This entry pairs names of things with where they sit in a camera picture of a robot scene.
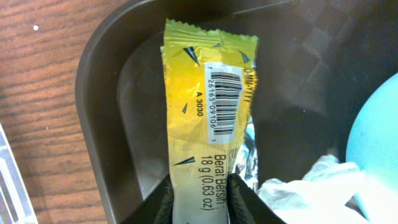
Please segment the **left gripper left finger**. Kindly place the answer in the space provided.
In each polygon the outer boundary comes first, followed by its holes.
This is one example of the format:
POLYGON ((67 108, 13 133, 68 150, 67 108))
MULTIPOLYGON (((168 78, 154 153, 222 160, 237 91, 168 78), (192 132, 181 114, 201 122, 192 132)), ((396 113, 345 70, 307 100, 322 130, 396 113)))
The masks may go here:
POLYGON ((172 224, 174 190, 167 175, 122 224, 172 224))

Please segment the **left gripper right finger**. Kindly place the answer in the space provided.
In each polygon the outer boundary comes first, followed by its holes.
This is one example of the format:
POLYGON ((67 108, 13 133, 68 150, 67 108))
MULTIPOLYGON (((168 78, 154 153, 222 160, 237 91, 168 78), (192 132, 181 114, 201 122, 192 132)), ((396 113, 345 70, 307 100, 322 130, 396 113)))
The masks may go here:
POLYGON ((227 204, 232 224, 285 224, 238 174, 228 176, 227 204))

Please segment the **white tissue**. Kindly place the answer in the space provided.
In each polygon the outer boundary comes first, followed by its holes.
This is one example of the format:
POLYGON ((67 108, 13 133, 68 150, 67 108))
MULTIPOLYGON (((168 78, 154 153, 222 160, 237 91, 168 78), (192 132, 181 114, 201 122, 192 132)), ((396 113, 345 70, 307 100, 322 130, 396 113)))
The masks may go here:
POLYGON ((265 181, 257 195, 286 223, 368 223, 346 206, 364 184, 364 174, 354 162, 340 163, 321 156, 301 180, 265 181))

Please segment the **yellow snack wrapper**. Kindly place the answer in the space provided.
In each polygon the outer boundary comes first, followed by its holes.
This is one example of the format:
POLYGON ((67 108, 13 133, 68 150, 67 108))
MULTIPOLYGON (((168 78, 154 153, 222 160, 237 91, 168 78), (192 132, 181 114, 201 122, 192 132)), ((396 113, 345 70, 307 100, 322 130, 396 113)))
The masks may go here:
POLYGON ((174 223, 228 223, 227 179, 257 87, 259 39, 165 22, 161 49, 174 223))

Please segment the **light blue bowl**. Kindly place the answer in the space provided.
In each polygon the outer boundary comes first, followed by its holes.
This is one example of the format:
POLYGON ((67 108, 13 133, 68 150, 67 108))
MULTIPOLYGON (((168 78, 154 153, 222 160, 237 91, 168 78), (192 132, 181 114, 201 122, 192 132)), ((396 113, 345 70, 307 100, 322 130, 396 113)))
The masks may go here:
POLYGON ((358 165, 364 186, 355 195, 370 223, 397 224, 397 75, 365 102, 351 128, 346 160, 358 165))

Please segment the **clear plastic waste bin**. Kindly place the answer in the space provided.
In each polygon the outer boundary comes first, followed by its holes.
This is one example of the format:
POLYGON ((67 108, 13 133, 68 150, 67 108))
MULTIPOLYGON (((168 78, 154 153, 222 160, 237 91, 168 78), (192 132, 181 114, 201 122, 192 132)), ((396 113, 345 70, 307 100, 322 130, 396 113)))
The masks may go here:
POLYGON ((12 149, 1 126, 1 224, 38 224, 12 149))

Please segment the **dark brown serving tray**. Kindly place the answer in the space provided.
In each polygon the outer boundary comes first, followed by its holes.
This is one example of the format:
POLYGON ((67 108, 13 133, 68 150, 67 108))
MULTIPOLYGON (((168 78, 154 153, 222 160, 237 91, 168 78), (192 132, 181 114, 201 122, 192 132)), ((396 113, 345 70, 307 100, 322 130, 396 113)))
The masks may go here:
POLYGON ((160 56, 166 19, 256 35, 252 106, 259 178, 300 179, 345 159, 372 93, 397 72, 396 1, 128 1, 97 27, 75 98, 108 223, 127 220, 168 174, 160 56))

